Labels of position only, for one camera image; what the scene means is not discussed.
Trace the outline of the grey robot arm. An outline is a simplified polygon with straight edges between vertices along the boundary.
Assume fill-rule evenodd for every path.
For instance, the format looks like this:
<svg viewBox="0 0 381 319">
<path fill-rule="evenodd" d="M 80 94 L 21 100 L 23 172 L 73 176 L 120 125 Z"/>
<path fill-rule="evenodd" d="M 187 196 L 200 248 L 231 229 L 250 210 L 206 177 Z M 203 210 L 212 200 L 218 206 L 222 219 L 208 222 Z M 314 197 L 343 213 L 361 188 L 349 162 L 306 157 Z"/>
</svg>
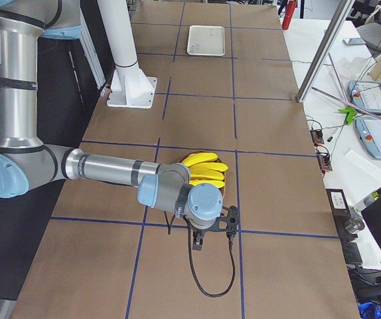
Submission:
<svg viewBox="0 0 381 319">
<path fill-rule="evenodd" d="M 186 165 L 88 154 L 38 138 L 37 41 L 80 33 L 79 1 L 0 1 L 0 198 L 59 179 L 129 185 L 141 204 L 183 219 L 189 243 L 200 247 L 225 220 L 222 195 L 207 183 L 191 185 Z"/>
</svg>

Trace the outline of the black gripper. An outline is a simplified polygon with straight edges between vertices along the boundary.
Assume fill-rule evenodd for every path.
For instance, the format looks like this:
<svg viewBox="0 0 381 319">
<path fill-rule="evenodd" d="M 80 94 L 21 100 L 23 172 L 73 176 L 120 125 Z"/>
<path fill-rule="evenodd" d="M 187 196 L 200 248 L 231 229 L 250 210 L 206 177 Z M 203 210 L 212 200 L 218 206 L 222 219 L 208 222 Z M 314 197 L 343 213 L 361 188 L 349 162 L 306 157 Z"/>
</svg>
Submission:
<svg viewBox="0 0 381 319">
<path fill-rule="evenodd" d="M 202 250 L 202 240 L 209 229 L 198 229 L 194 225 L 190 225 L 192 229 L 192 237 L 193 237 L 193 249 L 196 251 Z"/>
</svg>

